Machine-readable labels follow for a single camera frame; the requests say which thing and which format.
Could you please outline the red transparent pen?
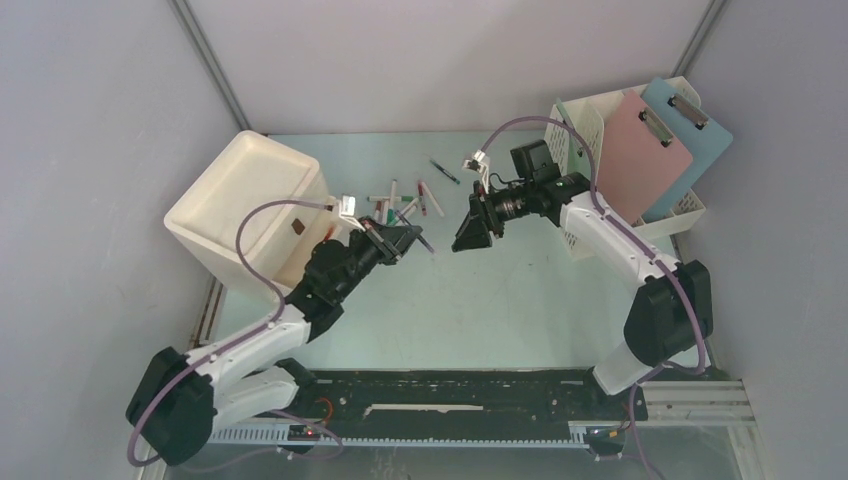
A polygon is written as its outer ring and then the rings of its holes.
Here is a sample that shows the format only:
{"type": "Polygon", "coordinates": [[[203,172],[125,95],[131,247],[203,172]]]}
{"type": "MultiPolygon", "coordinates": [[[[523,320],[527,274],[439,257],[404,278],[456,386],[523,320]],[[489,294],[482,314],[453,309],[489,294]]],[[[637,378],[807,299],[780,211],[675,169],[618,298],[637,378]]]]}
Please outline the red transparent pen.
{"type": "Polygon", "coordinates": [[[423,183],[420,180],[417,182],[417,191],[418,191],[418,199],[419,199],[421,213],[422,213],[423,216],[426,217],[428,215],[428,211],[427,211],[427,205],[426,205],[426,200],[425,200],[423,183]]]}

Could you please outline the red pen orange cap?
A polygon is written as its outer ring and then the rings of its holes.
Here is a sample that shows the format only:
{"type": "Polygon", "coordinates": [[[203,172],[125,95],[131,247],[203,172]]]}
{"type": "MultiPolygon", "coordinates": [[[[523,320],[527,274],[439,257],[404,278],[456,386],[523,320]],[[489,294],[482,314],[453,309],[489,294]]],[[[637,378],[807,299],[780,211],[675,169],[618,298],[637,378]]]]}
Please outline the red pen orange cap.
{"type": "Polygon", "coordinates": [[[336,226],[331,226],[327,230],[327,232],[324,236],[324,240],[327,241],[327,240],[335,239],[336,235],[337,235],[337,230],[338,230],[338,228],[336,226]]]}

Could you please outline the green clipboard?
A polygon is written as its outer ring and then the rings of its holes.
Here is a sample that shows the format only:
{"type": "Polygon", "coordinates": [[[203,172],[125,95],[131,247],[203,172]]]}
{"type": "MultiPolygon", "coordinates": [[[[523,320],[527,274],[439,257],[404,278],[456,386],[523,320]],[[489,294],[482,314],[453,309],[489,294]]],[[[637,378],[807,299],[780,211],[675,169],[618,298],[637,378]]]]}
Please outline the green clipboard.
{"type": "Polygon", "coordinates": [[[567,147],[567,154],[568,154],[567,159],[568,160],[582,159],[584,157],[584,149],[583,149],[582,145],[578,141],[575,140],[574,133],[577,131],[577,126],[576,126],[574,120],[571,118],[570,114],[568,113],[568,110],[566,109],[564,103],[562,102],[562,100],[559,97],[556,98],[554,106],[555,106],[557,112],[559,113],[559,115],[561,117],[561,121],[569,127],[569,130],[566,131],[566,134],[567,134],[566,147],[567,147]]]}

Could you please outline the white drawer cabinet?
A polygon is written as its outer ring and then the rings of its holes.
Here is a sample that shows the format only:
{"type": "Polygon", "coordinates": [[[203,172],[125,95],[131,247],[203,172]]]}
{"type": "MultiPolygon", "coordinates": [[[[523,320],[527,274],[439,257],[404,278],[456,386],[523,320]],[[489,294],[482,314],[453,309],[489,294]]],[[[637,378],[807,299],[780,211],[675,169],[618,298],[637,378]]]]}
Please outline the white drawer cabinet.
{"type": "Polygon", "coordinates": [[[266,303],[289,293],[334,223],[319,162],[253,131],[224,148],[164,217],[165,227],[227,289],[266,303]]]}

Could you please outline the pink clipboard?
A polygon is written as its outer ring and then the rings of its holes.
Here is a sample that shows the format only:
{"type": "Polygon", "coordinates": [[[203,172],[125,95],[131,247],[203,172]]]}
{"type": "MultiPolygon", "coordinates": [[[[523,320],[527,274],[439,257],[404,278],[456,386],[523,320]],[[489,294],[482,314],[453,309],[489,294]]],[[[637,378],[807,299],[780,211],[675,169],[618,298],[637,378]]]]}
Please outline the pink clipboard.
{"type": "Polygon", "coordinates": [[[636,223],[681,176],[692,156],[630,90],[604,126],[597,190],[626,223],[636,223]]]}

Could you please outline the blue clipboard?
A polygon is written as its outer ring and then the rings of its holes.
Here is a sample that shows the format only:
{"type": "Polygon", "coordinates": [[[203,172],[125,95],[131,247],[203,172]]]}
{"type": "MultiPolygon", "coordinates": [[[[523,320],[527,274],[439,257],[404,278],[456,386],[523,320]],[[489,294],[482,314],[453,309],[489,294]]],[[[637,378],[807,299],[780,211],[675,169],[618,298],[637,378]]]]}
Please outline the blue clipboard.
{"type": "Polygon", "coordinates": [[[684,198],[728,149],[733,135],[703,109],[689,88],[677,88],[668,80],[654,78],[643,91],[642,99],[692,156],[687,169],[643,215],[648,223],[663,218],[684,198]]]}

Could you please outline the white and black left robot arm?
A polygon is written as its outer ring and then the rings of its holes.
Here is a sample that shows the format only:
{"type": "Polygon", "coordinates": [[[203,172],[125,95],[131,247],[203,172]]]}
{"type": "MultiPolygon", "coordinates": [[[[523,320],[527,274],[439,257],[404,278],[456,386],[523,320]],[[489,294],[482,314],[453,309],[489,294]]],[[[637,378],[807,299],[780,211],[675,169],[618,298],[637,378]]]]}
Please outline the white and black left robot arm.
{"type": "Polygon", "coordinates": [[[305,272],[277,307],[224,340],[184,353],[157,352],[131,397],[131,465],[169,466],[194,457],[211,436],[241,421],[285,409],[304,416],[316,403],[308,371],[284,354],[326,333],[344,300],[378,265],[396,264],[421,235],[417,225],[367,220],[342,243],[312,250],[305,272]]]}

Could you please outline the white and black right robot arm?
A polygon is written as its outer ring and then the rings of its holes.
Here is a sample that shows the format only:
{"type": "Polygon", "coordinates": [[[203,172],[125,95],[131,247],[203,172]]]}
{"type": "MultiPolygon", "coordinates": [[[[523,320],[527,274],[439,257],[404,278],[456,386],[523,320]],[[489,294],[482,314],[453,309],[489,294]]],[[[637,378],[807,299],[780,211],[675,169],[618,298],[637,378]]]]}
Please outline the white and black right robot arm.
{"type": "Polygon", "coordinates": [[[490,184],[489,158],[477,151],[463,162],[479,174],[469,212],[452,244],[455,253],[489,248],[508,221],[530,214],[588,244],[632,291],[624,339],[589,371],[581,392],[585,411],[606,418],[622,403],[621,392],[692,347],[697,368],[706,362],[705,339],[714,329],[710,275],[699,261],[683,264],[661,252],[590,192],[579,172],[564,174],[548,145],[537,140],[510,152],[517,178],[498,189],[490,184]]]}

